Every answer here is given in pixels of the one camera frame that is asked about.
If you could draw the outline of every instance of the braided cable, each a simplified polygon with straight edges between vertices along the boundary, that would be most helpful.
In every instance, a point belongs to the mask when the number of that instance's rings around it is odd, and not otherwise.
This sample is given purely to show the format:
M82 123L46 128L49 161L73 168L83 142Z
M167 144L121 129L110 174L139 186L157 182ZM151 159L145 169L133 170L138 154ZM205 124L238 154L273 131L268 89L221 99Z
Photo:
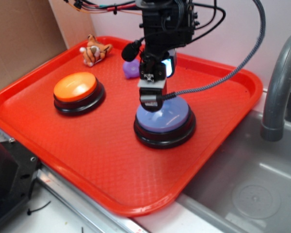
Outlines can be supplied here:
M259 11L260 31L259 31L259 37L257 39L255 46L250 51L250 53L247 55L247 57L243 60L243 62L239 66L237 66L232 72L227 74L225 77L223 77L223 78L221 78L213 83L210 83L206 86L202 86L202 87L198 87L198 88L191 88L191 89L181 90L181 91L177 91L177 92L172 92L172 93L163 95L162 100L169 100L169 99L175 98L178 95L188 94L188 93L193 93L193 92L200 92L200 91L205 91L205 90L208 90L210 88L213 88L213 87L229 80L230 78L232 78L235 74L237 74L249 62L249 60L252 58L252 56L259 49L259 47L264 39L265 27L266 27L266 17L265 17L265 12L264 12L264 8L262 6L262 3L259 0L252 0L252 1L255 3L255 5Z

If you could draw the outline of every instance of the sink basin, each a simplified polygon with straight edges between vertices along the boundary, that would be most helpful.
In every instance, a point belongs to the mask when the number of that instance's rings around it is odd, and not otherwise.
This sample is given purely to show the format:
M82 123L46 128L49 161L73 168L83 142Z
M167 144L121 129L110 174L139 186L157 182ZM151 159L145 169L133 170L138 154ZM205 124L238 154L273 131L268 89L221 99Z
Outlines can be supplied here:
M291 233L291 123L282 140L267 142L261 118L251 111L179 198L224 232Z

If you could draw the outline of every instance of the tiger plush toy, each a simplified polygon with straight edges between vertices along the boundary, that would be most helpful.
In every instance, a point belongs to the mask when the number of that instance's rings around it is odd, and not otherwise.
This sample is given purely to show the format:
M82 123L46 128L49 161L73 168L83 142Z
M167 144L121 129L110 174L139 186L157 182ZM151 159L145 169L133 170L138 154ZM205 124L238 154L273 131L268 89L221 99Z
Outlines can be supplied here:
M84 64L92 67L95 63L103 60L111 52L113 45L103 45L90 34L88 35L87 47L81 47L80 52L83 54Z

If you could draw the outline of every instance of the black device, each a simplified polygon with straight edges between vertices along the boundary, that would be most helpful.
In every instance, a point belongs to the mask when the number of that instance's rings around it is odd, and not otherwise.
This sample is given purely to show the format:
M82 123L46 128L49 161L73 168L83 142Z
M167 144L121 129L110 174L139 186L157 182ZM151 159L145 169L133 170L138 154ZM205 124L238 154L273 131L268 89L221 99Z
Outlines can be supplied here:
M139 53L141 42L145 40L145 48L140 53L139 67L140 100L143 108L150 112L161 109L163 100L147 100L147 97L166 94L164 81L175 72L175 48L184 47L192 41L195 26L198 24L197 13L194 12L192 0L136 0L136 6L142 11L144 37L128 44L122 57L132 61ZM167 74L166 65L171 71Z
M19 142L0 142L0 225L30 199L38 166L38 158Z

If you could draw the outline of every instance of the gray faucet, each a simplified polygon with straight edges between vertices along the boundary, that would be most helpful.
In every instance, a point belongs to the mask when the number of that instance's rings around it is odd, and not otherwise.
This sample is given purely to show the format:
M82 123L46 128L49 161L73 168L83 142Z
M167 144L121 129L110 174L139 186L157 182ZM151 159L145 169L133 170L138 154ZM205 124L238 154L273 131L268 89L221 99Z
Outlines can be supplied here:
M280 52L268 87L261 137L267 141L279 141L285 119L291 121L291 36Z

